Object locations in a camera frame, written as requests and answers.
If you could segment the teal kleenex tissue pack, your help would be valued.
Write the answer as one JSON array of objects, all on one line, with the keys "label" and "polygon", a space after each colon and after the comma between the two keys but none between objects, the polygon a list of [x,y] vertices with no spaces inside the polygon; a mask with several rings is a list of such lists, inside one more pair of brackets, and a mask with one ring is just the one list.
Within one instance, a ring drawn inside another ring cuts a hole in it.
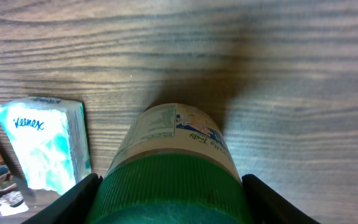
[{"label": "teal kleenex tissue pack", "polygon": [[1,105],[0,124],[29,188],[63,195],[91,173],[82,102],[28,96]]}]

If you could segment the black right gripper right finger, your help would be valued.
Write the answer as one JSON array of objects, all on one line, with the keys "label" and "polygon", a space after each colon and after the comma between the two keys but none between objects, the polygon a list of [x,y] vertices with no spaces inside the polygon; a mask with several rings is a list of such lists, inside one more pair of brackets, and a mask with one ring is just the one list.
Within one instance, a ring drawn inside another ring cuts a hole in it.
[{"label": "black right gripper right finger", "polygon": [[242,176],[242,186],[255,223],[319,224],[253,174]]}]

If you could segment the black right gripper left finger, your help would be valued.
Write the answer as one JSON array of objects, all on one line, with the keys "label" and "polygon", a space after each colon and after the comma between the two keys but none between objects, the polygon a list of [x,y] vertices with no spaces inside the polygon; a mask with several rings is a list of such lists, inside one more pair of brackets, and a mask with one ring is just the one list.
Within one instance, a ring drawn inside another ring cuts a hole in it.
[{"label": "black right gripper left finger", "polygon": [[92,173],[23,224],[84,224],[103,178]]}]

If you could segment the green lid jar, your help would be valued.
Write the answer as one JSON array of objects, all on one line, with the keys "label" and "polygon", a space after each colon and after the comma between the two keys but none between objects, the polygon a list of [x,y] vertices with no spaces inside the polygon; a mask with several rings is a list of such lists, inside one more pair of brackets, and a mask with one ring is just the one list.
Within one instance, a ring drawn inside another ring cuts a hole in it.
[{"label": "green lid jar", "polygon": [[252,223],[232,156],[198,108],[167,103],[130,127],[87,223]]}]

